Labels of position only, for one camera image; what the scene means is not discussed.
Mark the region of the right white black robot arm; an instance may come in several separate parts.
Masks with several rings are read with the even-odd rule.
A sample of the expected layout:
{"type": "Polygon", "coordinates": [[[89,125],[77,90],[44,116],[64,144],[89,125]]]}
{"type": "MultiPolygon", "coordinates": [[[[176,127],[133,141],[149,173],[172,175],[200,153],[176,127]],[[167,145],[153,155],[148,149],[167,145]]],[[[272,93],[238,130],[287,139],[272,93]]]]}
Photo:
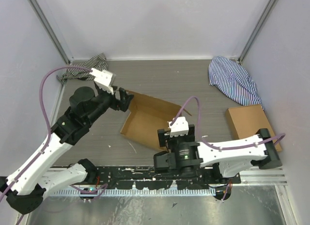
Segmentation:
{"type": "Polygon", "coordinates": [[[202,178],[199,170],[213,169],[215,183],[225,183],[252,166],[273,169],[282,166],[273,138],[267,129],[259,129],[250,137],[205,144],[195,140],[195,126],[173,125],[157,131],[158,141],[166,150],[154,155],[157,174],[169,177],[202,178]]]}

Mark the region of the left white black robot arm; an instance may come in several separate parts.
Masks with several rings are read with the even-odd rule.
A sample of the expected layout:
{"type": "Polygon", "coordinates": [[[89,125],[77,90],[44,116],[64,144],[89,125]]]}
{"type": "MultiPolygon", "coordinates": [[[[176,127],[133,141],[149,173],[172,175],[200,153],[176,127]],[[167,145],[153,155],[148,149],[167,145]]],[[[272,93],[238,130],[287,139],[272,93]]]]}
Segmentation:
{"type": "Polygon", "coordinates": [[[31,213],[52,193],[63,187],[96,182],[98,170],[88,159],[44,180],[43,175],[64,153],[85,136],[94,122],[109,108],[126,112],[133,94],[119,88],[120,97],[102,89],[80,87],[69,98],[70,106],[51,127],[50,133],[36,152],[17,171],[0,179],[2,197],[22,215],[31,213]]]}

